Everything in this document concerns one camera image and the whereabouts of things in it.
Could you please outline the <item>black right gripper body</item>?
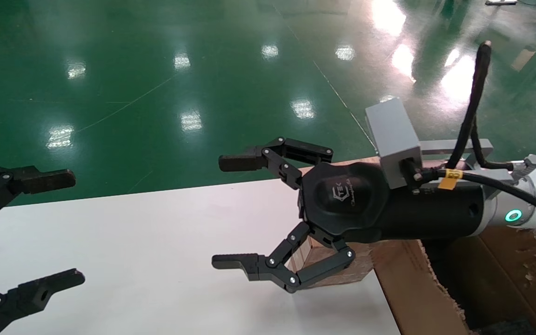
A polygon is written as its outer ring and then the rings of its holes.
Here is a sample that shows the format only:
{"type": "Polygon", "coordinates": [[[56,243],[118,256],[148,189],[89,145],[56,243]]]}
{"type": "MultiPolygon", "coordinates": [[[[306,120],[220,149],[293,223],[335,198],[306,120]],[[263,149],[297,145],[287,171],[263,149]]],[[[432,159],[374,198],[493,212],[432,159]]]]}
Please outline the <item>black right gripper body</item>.
{"type": "Polygon", "coordinates": [[[432,240],[475,235],[484,196],[475,186],[390,189],[378,163],[321,162],[302,176],[298,207],[319,240],[432,240]]]}

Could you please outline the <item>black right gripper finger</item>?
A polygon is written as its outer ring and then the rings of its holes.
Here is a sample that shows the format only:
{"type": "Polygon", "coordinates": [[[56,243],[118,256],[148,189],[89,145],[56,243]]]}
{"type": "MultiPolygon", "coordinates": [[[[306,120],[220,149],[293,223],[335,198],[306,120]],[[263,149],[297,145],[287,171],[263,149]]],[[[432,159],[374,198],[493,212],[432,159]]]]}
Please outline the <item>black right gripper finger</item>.
{"type": "Polygon", "coordinates": [[[348,268],[354,260],[355,251],[342,238],[330,237],[312,223],[300,222],[268,256],[257,253],[214,255],[211,265],[215,269],[241,269],[249,281],[271,281],[293,294],[348,268]],[[308,237],[322,238],[321,244],[333,248],[335,253],[300,271],[291,271],[286,263],[308,237]]]}
{"type": "Polygon", "coordinates": [[[241,155],[220,155],[222,172],[246,172],[267,169],[292,189],[301,188],[302,172],[288,159],[315,166],[331,163],[334,151],[329,147],[278,137],[268,144],[254,146],[241,155]]]}

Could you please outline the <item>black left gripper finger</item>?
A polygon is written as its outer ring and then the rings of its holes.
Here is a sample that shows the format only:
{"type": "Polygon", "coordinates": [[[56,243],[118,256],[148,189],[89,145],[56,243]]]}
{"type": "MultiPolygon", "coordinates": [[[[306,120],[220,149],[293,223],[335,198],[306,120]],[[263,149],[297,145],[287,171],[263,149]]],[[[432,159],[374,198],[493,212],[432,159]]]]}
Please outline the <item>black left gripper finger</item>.
{"type": "Polygon", "coordinates": [[[38,194],[75,185],[76,176],[69,169],[41,172],[35,166],[0,167],[0,210],[21,194],[38,194]]]}
{"type": "Polygon", "coordinates": [[[0,333],[11,323],[42,312],[55,293],[84,283],[83,273],[73,268],[22,283],[6,294],[0,293],[0,333]]]}

